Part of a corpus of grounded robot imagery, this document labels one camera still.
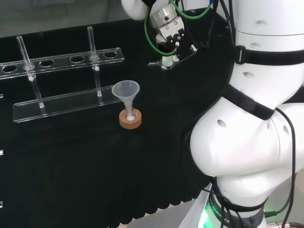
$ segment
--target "glass test tube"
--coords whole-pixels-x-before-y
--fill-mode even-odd
[[[24,42],[23,42],[23,38],[22,36],[18,36],[17,37],[17,42],[24,60],[24,69],[26,69],[27,74],[28,74],[28,79],[32,84],[36,99],[39,103],[39,107],[40,108],[44,108],[44,104],[43,104],[43,100],[40,94],[40,90],[36,81],[36,74],[35,74],[35,65],[32,64],[29,60],[29,56],[28,56],[28,52],[25,48]]]
[[[96,54],[93,28],[91,26],[87,27],[87,33],[88,33],[88,36],[89,36],[90,50],[91,50],[90,60],[97,61],[99,59],[99,56]],[[97,96],[101,97],[102,94],[101,94],[101,86],[100,86],[100,68],[99,68],[99,65],[98,64],[92,65],[92,69],[93,69],[93,72],[94,72],[95,84],[96,84],[96,89],[97,89]]]

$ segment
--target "plastic funnel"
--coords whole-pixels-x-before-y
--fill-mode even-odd
[[[127,120],[134,120],[137,115],[133,113],[132,101],[139,92],[139,84],[135,81],[125,80],[116,83],[112,88],[112,93],[124,102],[128,116]]]

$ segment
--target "green cable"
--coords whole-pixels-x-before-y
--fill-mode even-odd
[[[199,19],[201,17],[203,17],[211,8],[211,4],[208,5],[207,9],[205,9],[205,11],[202,14],[199,14],[197,16],[188,16],[187,14],[184,14],[183,11],[180,10],[180,8],[175,4],[174,0],[170,0],[171,3],[173,4],[173,6],[175,7],[176,11],[178,11],[180,13],[180,15],[182,15],[183,17],[187,18],[187,19]]]
[[[147,10],[147,13],[146,13],[146,17],[145,17],[145,20],[144,20],[144,32],[146,34],[146,37],[147,37],[147,40],[149,42],[149,44],[151,45],[151,47],[157,51],[159,54],[163,55],[163,56],[172,56],[176,53],[177,49],[174,49],[172,52],[170,53],[164,53],[162,51],[160,51],[156,46],[154,46],[154,44],[151,42],[150,38],[149,38],[149,35],[148,35],[148,31],[147,31],[147,23],[148,23],[148,15],[150,13],[150,9]]]

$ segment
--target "rack hole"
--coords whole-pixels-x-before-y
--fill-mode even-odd
[[[107,58],[114,58],[115,56],[117,56],[116,52],[105,52],[104,53],[104,57],[107,57]]]
[[[5,73],[11,73],[13,71],[17,70],[17,66],[16,65],[8,65],[2,68],[2,71]]]
[[[80,63],[84,60],[85,58],[83,56],[74,56],[74,57],[71,57],[71,62],[73,63]]]
[[[218,125],[224,128],[226,127],[226,123],[222,120],[218,120]]]
[[[40,62],[40,66],[42,67],[50,67],[54,64],[54,61],[52,59],[50,60],[44,60]]]

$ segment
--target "test tube rack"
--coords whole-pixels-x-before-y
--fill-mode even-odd
[[[87,27],[90,51],[30,59],[22,36],[17,37],[23,60],[1,63],[0,80],[27,76],[36,100],[13,105],[13,121],[19,123],[52,115],[121,102],[112,94],[112,85],[101,87],[100,67],[124,61],[120,48],[96,50],[93,28]],[[76,93],[42,98],[36,81],[37,74],[91,66],[96,88]]]

